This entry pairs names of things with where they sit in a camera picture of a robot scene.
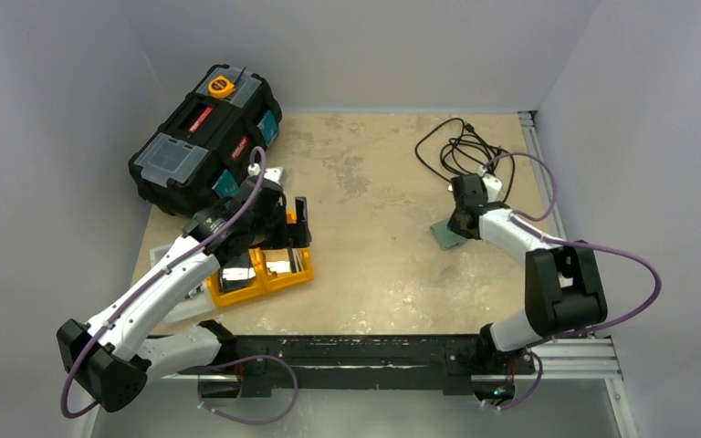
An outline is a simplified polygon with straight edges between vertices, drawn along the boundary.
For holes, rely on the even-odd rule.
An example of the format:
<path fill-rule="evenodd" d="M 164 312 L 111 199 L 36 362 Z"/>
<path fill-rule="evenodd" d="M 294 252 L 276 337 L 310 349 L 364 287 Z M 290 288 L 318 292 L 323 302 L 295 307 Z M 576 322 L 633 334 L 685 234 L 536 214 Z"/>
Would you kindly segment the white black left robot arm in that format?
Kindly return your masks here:
<path fill-rule="evenodd" d="M 116 412 L 165 375 L 223 373 L 243 363 L 235 336 L 217 322 L 183 335 L 153 338 L 152 331 L 188 292 L 249 250 L 309 247 L 306 198 L 295 198 L 294 213 L 289 220 L 280 184 L 250 177 L 237 195 L 195 213 L 158 264 L 116 301 L 85 322 L 62 324 L 56 337 L 67 372 L 63 416 L 76 419 L 95 407 Z"/>

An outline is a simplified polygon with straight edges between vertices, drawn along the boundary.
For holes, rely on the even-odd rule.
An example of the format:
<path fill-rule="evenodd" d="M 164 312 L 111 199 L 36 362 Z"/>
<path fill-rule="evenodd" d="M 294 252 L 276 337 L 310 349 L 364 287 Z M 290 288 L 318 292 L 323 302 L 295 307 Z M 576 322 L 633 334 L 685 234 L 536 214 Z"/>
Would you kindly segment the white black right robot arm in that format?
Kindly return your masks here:
<path fill-rule="evenodd" d="M 454 177 L 451 188 L 455 209 L 447 229 L 489 242 L 524 266 L 523 308 L 480 329 L 476 359 L 483 369 L 500 370 L 512 352 L 607 318 L 602 280 L 590 248 L 559 243 L 518 220 L 505 203 L 490 200 L 490 191 L 477 174 Z"/>

